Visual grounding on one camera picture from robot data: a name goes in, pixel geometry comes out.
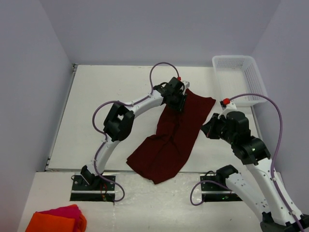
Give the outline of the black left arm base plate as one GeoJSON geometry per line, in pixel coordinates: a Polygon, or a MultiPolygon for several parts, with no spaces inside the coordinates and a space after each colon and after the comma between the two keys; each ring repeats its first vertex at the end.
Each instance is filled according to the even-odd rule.
{"type": "Polygon", "coordinates": [[[80,174],[71,177],[70,201],[72,202],[114,202],[115,184],[96,176],[88,185],[80,174]]]}

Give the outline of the dark red t-shirt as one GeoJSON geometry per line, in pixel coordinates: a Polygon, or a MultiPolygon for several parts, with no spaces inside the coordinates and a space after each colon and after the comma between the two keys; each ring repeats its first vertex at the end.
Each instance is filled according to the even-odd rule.
{"type": "Polygon", "coordinates": [[[159,184],[176,176],[188,161],[200,128],[216,100],[186,90],[182,112],[166,106],[154,135],[147,137],[127,158],[137,174],[159,184]]]}

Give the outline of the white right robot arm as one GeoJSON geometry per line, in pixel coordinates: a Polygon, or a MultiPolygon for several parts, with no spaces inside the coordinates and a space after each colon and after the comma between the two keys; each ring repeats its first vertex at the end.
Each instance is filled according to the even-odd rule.
{"type": "Polygon", "coordinates": [[[309,227],[303,214],[288,196],[281,180],[271,169],[272,159],[265,143],[251,135],[244,113],[232,111],[225,116],[214,113],[201,127],[207,138],[222,139],[249,170],[261,192],[247,183],[238,170],[227,165],[216,171],[215,184],[235,192],[255,213],[264,232],[302,232],[309,227]]]}

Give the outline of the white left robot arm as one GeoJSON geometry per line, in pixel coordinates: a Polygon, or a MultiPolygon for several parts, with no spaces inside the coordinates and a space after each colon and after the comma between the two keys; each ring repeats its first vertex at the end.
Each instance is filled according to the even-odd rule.
{"type": "Polygon", "coordinates": [[[83,184],[90,190],[95,190],[100,186],[100,177],[102,177],[108,159],[117,145],[130,135],[134,120],[138,116],[163,104],[177,112],[183,111],[187,98],[185,92],[189,87],[189,82],[173,77],[168,83],[154,86],[152,91],[143,98],[126,103],[109,101],[101,105],[98,109],[112,104],[103,122],[103,130],[99,130],[94,123],[98,110],[93,114],[93,126],[95,130],[104,135],[104,140],[91,162],[81,169],[83,184]]]}

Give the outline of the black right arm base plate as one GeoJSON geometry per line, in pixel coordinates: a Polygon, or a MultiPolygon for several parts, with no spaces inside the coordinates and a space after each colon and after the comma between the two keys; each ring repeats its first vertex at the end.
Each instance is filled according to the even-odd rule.
{"type": "Polygon", "coordinates": [[[241,202],[242,199],[232,191],[227,191],[214,183],[200,184],[204,202],[241,202]]]}

